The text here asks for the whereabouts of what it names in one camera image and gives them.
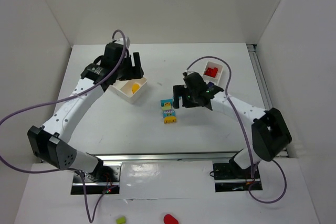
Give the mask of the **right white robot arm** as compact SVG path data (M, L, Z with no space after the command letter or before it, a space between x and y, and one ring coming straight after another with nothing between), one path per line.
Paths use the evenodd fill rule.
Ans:
M223 88L208 86L197 72L185 74L184 84L173 87L173 107L204 107L237 120L246 147L236 153L229 165L233 173L255 171L261 161L272 161L292 141L281 112L250 105L229 95Z

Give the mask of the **red lego brick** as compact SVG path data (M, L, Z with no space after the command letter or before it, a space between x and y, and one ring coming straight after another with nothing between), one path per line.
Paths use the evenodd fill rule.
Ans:
M212 78L216 78L217 73L218 73L218 68L214 67L213 68L213 76L212 76Z
M213 76L213 68L207 68L206 71L204 72L204 75L206 76Z

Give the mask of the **teal and green lego stack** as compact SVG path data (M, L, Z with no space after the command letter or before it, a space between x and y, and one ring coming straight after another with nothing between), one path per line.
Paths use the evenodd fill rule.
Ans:
M165 99L160 101L161 110L170 111L173 109L173 99Z

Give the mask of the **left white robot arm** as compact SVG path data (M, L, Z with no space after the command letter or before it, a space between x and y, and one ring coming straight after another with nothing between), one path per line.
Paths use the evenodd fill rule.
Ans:
M141 79L144 72L140 55L129 54L129 38L106 44L103 55L87 65L73 93L42 126L32 126L28 139L35 156L59 170L80 170L92 181L113 176L113 169L100 158L69 145L71 136L90 107L117 80Z

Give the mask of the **teal flower lego brick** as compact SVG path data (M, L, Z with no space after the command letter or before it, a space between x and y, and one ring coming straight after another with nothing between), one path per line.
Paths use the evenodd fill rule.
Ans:
M169 116L176 116L176 113L173 109L170 110L163 110L162 111L163 118L169 117Z

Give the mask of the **orange sun round lego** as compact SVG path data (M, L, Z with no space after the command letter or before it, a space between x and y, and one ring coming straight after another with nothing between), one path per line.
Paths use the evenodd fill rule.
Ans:
M138 83L135 83L132 85L132 93L135 94L140 88L140 85Z

